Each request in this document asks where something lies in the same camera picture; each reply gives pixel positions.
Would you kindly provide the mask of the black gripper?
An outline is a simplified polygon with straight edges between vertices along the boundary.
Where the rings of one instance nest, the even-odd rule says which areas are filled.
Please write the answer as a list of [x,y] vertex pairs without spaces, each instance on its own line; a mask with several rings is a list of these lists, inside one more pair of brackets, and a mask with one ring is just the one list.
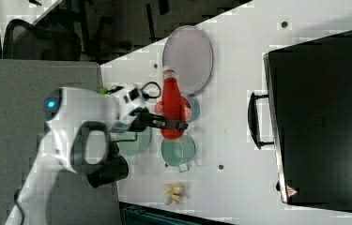
[[137,108],[130,113],[130,116],[134,116],[134,120],[129,128],[131,132],[142,132],[148,125],[151,128],[154,127],[166,130],[185,130],[189,126],[186,122],[168,119],[162,115],[153,113],[149,114],[147,108]]

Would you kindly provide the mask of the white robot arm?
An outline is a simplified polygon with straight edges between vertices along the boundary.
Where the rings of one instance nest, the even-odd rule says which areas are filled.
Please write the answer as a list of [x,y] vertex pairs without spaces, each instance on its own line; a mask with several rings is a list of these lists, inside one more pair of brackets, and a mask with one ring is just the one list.
[[48,132],[5,225],[48,225],[47,202],[63,171],[84,175],[93,188],[126,178],[127,161],[111,149],[113,133],[188,127],[183,119],[151,113],[145,105],[150,98],[136,84],[115,86],[103,94],[76,87],[52,91],[44,101]]

